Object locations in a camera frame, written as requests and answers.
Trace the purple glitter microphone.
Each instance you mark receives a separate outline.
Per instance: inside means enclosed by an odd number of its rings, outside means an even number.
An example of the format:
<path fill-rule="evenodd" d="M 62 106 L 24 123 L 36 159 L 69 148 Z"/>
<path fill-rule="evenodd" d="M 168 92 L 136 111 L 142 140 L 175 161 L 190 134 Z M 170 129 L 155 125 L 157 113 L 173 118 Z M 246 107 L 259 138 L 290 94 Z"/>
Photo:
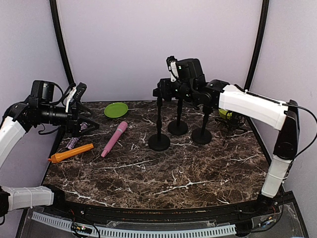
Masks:
<path fill-rule="evenodd" d="M 87 129 L 88 128 L 88 124 L 83 122 L 81 123 L 81 129 L 84 130 L 84 129 Z M 68 144 L 66 145 L 66 149 L 68 150 L 72 150 L 75 148 L 75 145 L 78 143 L 78 141 L 80 140 L 81 136 L 79 137 L 72 137 Z"/>

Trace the pink microphone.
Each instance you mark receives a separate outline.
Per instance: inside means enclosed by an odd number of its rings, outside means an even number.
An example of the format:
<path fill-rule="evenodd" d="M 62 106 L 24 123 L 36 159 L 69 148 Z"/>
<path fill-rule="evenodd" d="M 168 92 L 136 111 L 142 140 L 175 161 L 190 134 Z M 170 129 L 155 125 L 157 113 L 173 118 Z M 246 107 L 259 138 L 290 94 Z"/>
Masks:
<path fill-rule="evenodd" d="M 118 125 L 116 131 L 114 132 L 114 134 L 112 135 L 112 137 L 110 138 L 106 146 L 104 147 L 101 153 L 101 157 L 104 158 L 112 150 L 112 148 L 114 147 L 116 142 L 119 140 L 121 135 L 126 131 L 127 127 L 128 127 L 128 123 L 125 121 L 121 122 Z"/>

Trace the black round-base stand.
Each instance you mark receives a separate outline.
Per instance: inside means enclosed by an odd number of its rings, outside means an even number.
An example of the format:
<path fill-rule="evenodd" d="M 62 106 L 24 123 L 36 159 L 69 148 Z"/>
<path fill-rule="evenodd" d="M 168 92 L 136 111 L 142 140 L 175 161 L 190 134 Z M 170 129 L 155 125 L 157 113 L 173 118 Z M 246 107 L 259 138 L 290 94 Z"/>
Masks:
<path fill-rule="evenodd" d="M 148 141 L 149 148 L 161 152 L 165 151 L 170 147 L 170 139 L 167 135 L 162 134 L 162 120 L 161 120 L 161 107 L 162 107 L 162 96 L 158 88 L 153 90 L 153 96 L 157 97 L 157 109 L 158 117 L 156 122 L 157 133 L 153 134 Z"/>
<path fill-rule="evenodd" d="M 168 124 L 168 132 L 172 135 L 181 136 L 188 132 L 188 125 L 181 120 L 183 107 L 183 100 L 179 99 L 177 102 L 177 118 Z"/>
<path fill-rule="evenodd" d="M 212 113 L 212 108 L 206 105 L 203 105 L 203 124 L 201 128 L 196 128 L 193 130 L 191 137 L 192 140 L 201 145 L 209 144 L 212 140 L 212 134 L 209 130 L 206 129 L 208 124 L 209 116 Z"/>

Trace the orange microphone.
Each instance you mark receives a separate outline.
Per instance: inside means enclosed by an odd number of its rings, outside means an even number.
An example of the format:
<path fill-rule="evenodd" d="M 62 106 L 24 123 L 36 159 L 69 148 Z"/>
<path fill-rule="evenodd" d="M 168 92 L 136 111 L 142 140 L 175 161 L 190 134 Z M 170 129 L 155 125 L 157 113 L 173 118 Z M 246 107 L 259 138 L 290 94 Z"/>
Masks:
<path fill-rule="evenodd" d="M 56 163 L 60 163 L 63 160 L 69 159 L 71 157 L 74 157 L 76 155 L 82 154 L 86 151 L 92 150 L 94 148 L 93 144 L 86 144 L 62 153 L 55 153 L 54 155 L 52 155 L 50 158 L 48 158 L 48 161 L 56 164 Z"/>

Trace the black tripod shock-mount stand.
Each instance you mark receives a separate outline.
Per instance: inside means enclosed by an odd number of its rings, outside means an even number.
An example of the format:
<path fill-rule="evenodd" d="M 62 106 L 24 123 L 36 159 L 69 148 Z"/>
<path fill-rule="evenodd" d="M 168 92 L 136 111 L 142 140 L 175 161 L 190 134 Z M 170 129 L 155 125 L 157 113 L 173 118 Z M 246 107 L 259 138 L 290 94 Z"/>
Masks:
<path fill-rule="evenodd" d="M 243 127 L 246 122 L 245 117 L 242 114 L 239 114 L 237 112 L 233 112 L 233 111 L 231 112 L 232 112 L 232 116 L 230 119 L 223 119 L 220 116 L 214 119 L 216 122 L 220 122 L 224 124 L 224 126 L 227 128 L 227 133 L 222 143 L 223 146 L 225 145 L 228 137 L 230 137 L 230 134 L 234 134 L 236 130 L 240 130 L 244 133 L 248 131 L 246 128 Z"/>

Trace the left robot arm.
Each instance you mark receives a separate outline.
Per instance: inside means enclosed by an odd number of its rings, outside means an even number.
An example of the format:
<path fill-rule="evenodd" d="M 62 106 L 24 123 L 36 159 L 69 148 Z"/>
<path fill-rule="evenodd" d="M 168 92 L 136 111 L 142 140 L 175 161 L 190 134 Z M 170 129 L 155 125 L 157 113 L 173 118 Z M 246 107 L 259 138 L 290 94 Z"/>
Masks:
<path fill-rule="evenodd" d="M 30 95 L 21 102 L 11 105 L 4 113 L 0 124 L 0 163 L 3 165 L 14 147 L 33 128 L 39 125 L 53 125 L 78 138 L 100 125 L 83 114 L 81 110 L 91 112 L 81 103 L 87 86 L 84 83 L 71 84 L 58 101 L 53 101 L 56 83 L 35 80 Z M 59 216 L 66 216 L 70 206 L 65 202 L 65 194 L 53 185 L 38 187 L 0 188 L 0 215 L 9 211 L 50 206 Z"/>

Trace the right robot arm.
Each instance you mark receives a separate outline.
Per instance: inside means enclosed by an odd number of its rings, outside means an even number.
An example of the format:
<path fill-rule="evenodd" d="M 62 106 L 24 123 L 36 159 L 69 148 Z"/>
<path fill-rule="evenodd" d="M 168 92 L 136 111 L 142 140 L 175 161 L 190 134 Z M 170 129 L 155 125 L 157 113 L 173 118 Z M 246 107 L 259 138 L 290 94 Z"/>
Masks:
<path fill-rule="evenodd" d="M 259 120 L 278 130 L 273 158 L 261 189 L 262 197 L 253 203 L 257 215 L 265 214 L 272 207 L 271 198 L 277 195 L 296 157 L 301 154 L 298 150 L 300 106 L 294 100 L 285 102 L 267 98 L 222 80 L 206 82 L 198 59 L 177 60 L 169 56 L 166 64 L 170 78 L 158 84 L 164 100 L 181 99 L 195 109 L 202 106 L 204 121 L 208 120 L 212 110 L 223 109 Z"/>

